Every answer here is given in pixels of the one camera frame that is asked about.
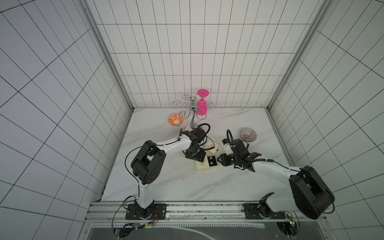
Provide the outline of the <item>cream jewelry box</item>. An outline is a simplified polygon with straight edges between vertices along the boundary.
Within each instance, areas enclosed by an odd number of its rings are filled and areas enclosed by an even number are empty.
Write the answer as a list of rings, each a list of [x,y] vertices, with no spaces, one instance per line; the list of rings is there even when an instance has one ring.
[[[212,170],[218,167],[216,159],[213,156],[205,156],[203,162],[195,162],[196,171]]]
[[[206,149],[205,152],[208,156],[214,156],[219,150],[220,144],[213,142],[212,140],[208,140],[203,148]]]

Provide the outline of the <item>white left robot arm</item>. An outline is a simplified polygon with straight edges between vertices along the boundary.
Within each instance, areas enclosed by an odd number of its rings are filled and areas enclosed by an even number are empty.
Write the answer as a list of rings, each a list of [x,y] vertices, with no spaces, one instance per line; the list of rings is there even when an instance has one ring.
[[[203,145],[207,143],[208,133],[211,130],[209,124],[203,123],[191,131],[180,130],[179,136],[162,142],[154,143],[146,141],[142,146],[135,148],[138,153],[131,162],[131,170],[128,171],[138,182],[138,195],[133,204],[127,206],[127,220],[140,219],[164,219],[161,213],[167,205],[156,204],[149,189],[160,175],[165,158],[175,153],[182,152],[185,158],[196,162],[204,162],[206,151]]]

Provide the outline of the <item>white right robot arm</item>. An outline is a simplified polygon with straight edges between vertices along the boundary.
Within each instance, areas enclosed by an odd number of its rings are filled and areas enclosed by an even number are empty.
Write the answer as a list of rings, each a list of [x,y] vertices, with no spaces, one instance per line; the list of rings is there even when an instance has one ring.
[[[264,174],[287,186],[287,190],[281,192],[270,191],[252,209],[262,219],[271,219],[283,212],[301,212],[316,220],[334,206],[334,194],[314,168],[288,166],[251,153],[249,145],[240,139],[225,138],[222,143],[225,153],[218,157],[218,162],[223,166]]]

